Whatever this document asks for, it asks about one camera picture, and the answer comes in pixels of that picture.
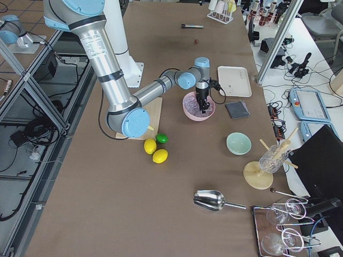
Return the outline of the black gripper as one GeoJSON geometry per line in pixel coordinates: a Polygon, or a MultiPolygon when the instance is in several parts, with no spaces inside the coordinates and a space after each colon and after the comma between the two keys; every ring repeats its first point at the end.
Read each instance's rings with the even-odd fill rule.
{"type": "Polygon", "coordinates": [[[209,108],[209,103],[207,101],[207,97],[209,95],[209,85],[206,81],[200,81],[196,83],[195,90],[196,99],[199,104],[199,110],[202,110],[202,113],[204,114],[209,108]]]}

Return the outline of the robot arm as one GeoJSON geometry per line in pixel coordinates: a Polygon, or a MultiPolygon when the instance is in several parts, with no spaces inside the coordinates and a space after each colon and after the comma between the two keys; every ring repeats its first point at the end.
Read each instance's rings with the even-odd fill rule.
{"type": "Polygon", "coordinates": [[[198,57],[187,71],[166,71],[131,94],[105,29],[105,6],[105,1],[44,1],[44,20],[50,28],[79,37],[109,102],[108,127],[128,138],[138,138],[150,125],[149,113],[143,107],[175,85],[189,89],[208,81],[210,61],[198,57]]]}
{"type": "Polygon", "coordinates": [[[1,17],[1,40],[5,44],[16,44],[19,49],[28,49],[33,45],[32,37],[14,14],[1,17]]]}

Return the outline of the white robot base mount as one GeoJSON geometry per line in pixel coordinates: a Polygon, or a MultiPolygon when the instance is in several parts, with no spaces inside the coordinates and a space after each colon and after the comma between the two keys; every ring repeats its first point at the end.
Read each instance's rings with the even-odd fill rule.
{"type": "Polygon", "coordinates": [[[126,84],[129,88],[138,88],[143,74],[144,63],[135,62],[129,53],[120,2],[115,0],[105,1],[103,11],[107,19],[105,30],[116,59],[124,73],[126,84]]]}

